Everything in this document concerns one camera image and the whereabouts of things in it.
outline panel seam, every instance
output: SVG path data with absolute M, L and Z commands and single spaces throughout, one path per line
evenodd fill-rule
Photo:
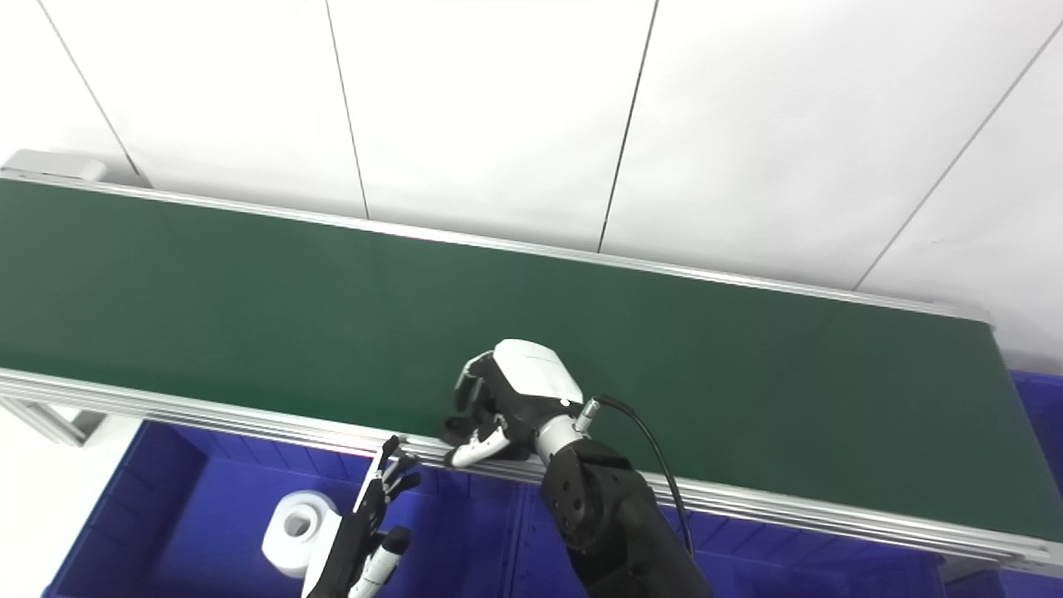
M 40 12 L 44 13 L 45 18 L 48 19 L 48 24 L 52 28 L 52 32 L 55 34 L 55 37 L 60 40 L 60 45 L 63 46 L 63 51 L 66 52 L 67 58 L 69 58 L 70 64 L 73 65 L 73 69 L 74 71 L 78 72 L 78 76 L 81 79 L 82 84 L 88 91 L 88 96 L 92 98 L 92 103 L 96 104 L 96 109 L 100 112 L 100 116 L 103 117 L 103 121 L 107 124 L 107 129 L 111 130 L 112 136 L 114 136 L 115 141 L 118 143 L 118 147 L 122 150 L 122 155 L 125 156 L 125 161 L 129 163 L 130 168 L 133 169 L 133 172 L 137 176 L 139 176 L 145 182 L 145 184 L 148 185 L 149 188 L 154 188 L 151 185 L 151 181 L 148 180 L 147 174 L 145 174 L 142 170 L 137 168 L 136 161 L 134 161 L 133 156 L 130 155 L 129 148 L 126 148 L 125 143 L 122 142 L 122 138 L 118 135 L 118 130 L 115 129 L 115 124 L 111 121 L 111 117 L 107 116 L 106 110 L 103 109 L 103 104 L 100 103 L 100 99 L 96 96 L 96 91 L 94 91 L 91 85 L 88 84 L 88 79 L 85 76 L 84 71 L 81 70 L 81 66 L 78 64 L 78 61 L 74 59 L 73 52 L 70 51 L 70 46 L 67 45 L 66 39 L 63 38 L 63 34 L 60 33 L 60 28 L 55 24 L 55 20 L 52 19 L 51 13 L 49 13 L 48 8 L 45 7 L 45 3 L 43 2 L 43 0 L 37 0 L 37 5 L 40 6 Z
M 1056 24 L 1056 28 L 1052 29 L 1051 33 L 1048 34 L 1048 38 L 1045 39 L 1045 41 L 1041 45 L 1041 47 L 1037 48 L 1037 51 L 1033 53 L 1033 56 L 1026 63 L 1026 66 L 1024 66 L 1023 69 L 1018 72 L 1018 75 L 1015 76 L 1015 80 L 1011 82 L 1011 85 L 1008 86 L 1003 95 L 1000 96 L 1000 99 L 997 100 L 993 108 L 990 109 L 989 114 L 985 115 L 985 118 L 983 118 L 981 123 L 975 129 L 975 132 L 971 134 L 971 137 L 968 137 L 966 142 L 963 143 L 963 146 L 960 148 L 960 151 L 957 152 L 957 154 L 948 163 L 948 165 L 945 167 L 945 170 L 941 173 L 941 175 L 939 175 L 938 178 L 933 182 L 933 184 L 930 185 L 930 189 L 927 190 L 927 192 L 923 195 L 923 199 L 921 199 L 919 202 L 915 205 L 915 207 L 908 213 L 908 217 L 905 218 L 905 221 L 901 222 L 897 230 L 893 233 L 893 236 L 891 236 L 890 240 L 885 242 L 882 249 L 872 260 L 871 264 L 867 266 L 863 274 L 860 275 L 860 278 L 857 279 L 856 284 L 853 285 L 853 288 L 850 290 L 858 290 L 860 286 L 864 283 L 864 280 L 867 279 L 867 276 L 871 275 L 872 271 L 882 260 L 882 257 L 884 257 L 885 254 L 890 251 L 890 247 L 892 247 L 893 244 L 897 241 L 897 239 L 900 238 L 901 233 L 904 233 L 905 229 L 908 227 L 908 225 L 911 224 L 912 221 L 915 219 L 916 213 L 918 213 L 919 210 L 922 210 L 923 207 L 927 204 L 927 201 L 930 199 L 930 195 L 932 195 L 934 191 L 938 190 L 938 187 L 941 186 L 942 181 L 944 181 L 945 177 L 948 176 L 949 172 L 952 171 L 952 168 L 960 161 L 960 158 L 963 157 L 963 154 L 967 152 L 967 149 L 971 147 L 971 144 L 975 141 L 976 138 L 978 138 L 978 135 L 982 132 L 983 129 L 985 129 L 985 125 L 989 124 L 990 120 L 993 119 L 997 110 L 1000 109 L 1000 106 L 1003 105 L 1003 102 L 1011 96 L 1011 92 L 1015 90 L 1019 82 L 1023 81 L 1023 78 L 1026 76 L 1026 73 L 1030 70 L 1030 67 L 1032 67 L 1033 64 L 1037 62 L 1037 58 L 1041 57 L 1041 54 L 1043 54 L 1045 49 L 1048 48 L 1048 46 L 1052 42 L 1052 39 L 1056 38 L 1056 34 L 1060 32 L 1061 28 L 1063 28 L 1063 19 L 1061 19 L 1060 22 Z
M 354 142 L 354 123 L 351 121 L 351 104 L 347 99 L 347 83 L 343 81 L 343 66 L 339 59 L 339 46 L 336 44 L 336 29 L 333 27 L 332 6 L 328 0 L 325 2 L 325 15 L 328 17 L 328 35 L 333 42 L 333 55 L 336 57 L 336 74 L 339 75 L 339 89 L 343 95 L 343 114 L 347 115 L 347 131 L 351 135 L 351 151 L 354 152 L 354 170 L 358 174 L 358 190 L 361 192 L 361 206 L 366 209 L 366 219 L 372 220 L 369 216 L 369 199 L 366 198 L 366 183 L 361 180 L 361 163 L 358 160 L 358 147 Z
M 649 39 L 654 34 L 654 22 L 657 21 L 657 6 L 660 0 L 654 0 L 654 8 L 649 13 L 649 27 L 646 28 L 646 40 L 642 46 L 642 58 L 639 61 L 639 73 L 635 76 L 635 89 L 631 91 L 631 105 L 627 109 L 627 121 L 624 123 L 624 135 L 620 138 L 620 153 L 617 155 L 617 169 L 612 172 L 612 184 L 609 186 L 609 200 L 605 205 L 605 216 L 602 219 L 602 232 L 598 234 L 597 253 L 602 252 L 605 242 L 605 230 L 609 225 L 609 212 L 612 211 L 612 198 L 617 192 L 617 181 L 620 178 L 620 167 L 624 163 L 624 148 L 627 146 L 627 133 L 631 129 L 631 118 L 635 116 L 635 102 L 639 99 L 639 85 L 642 83 L 642 71 L 646 67 L 646 54 L 649 52 Z

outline aluminum rail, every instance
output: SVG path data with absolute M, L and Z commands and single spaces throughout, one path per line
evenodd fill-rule
M 392 434 L 399 434 L 407 450 L 434 467 L 442 467 L 443 456 L 450 449 L 436 439 L 407 435 L 402 431 L 6 369 L 0 369 L 0 396 L 7 400 L 62 405 L 366 457 L 372 456 Z M 470 472 L 538 482 L 543 467 L 535 461 L 497 461 L 474 465 Z M 658 501 L 669 505 L 671 493 L 663 477 L 644 475 Z M 1063 578 L 1063 544 L 726 484 L 685 478 L 677 481 L 691 511 L 888 543 L 981 561 L 985 567 L 1001 566 Z

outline metal bracket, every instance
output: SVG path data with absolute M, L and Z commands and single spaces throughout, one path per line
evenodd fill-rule
M 18 150 L 0 165 L 0 177 L 99 182 L 107 167 L 99 159 L 53 151 Z
M 101 413 L 82 411 L 68 422 L 48 404 L 10 397 L 0 397 L 0 407 L 53 443 L 72 447 L 84 445 L 104 418 Z

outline conveyor belt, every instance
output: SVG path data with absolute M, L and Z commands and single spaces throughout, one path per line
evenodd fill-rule
M 356 449 L 326 423 L 431 438 L 465 360 L 525 338 L 585 392 L 635 406 L 703 509 L 730 505 L 712 490 L 728 488 L 775 500 L 742 507 L 763 520 L 829 503 L 802 517 L 1003 561 L 1063 540 L 1063 505 L 990 327 L 964 317 L 351 218 L 0 181 L 5 396 L 65 386 L 56 403 Z M 595 426 L 653 468 L 624 423 Z M 867 531 L 849 512 L 896 515 Z M 919 540 L 891 517 L 968 531 Z

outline robotic hand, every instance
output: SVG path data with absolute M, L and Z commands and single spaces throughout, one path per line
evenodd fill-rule
M 398 437 L 376 452 L 361 484 L 353 513 L 330 512 L 322 524 L 303 583 L 306 598 L 372 598 L 388 582 L 409 546 L 409 530 L 396 526 L 379 531 L 389 502 L 421 483 L 421 475 L 405 475 L 418 461 L 403 454 Z M 388 460 L 398 461 L 388 465 Z
M 645 479 L 586 434 L 598 401 L 584 405 L 554 352 L 527 341 L 499 343 L 466 364 L 455 404 L 463 415 L 445 423 L 443 440 L 455 447 L 446 465 L 537 454 L 546 466 L 540 495 L 591 598 L 711 598 Z

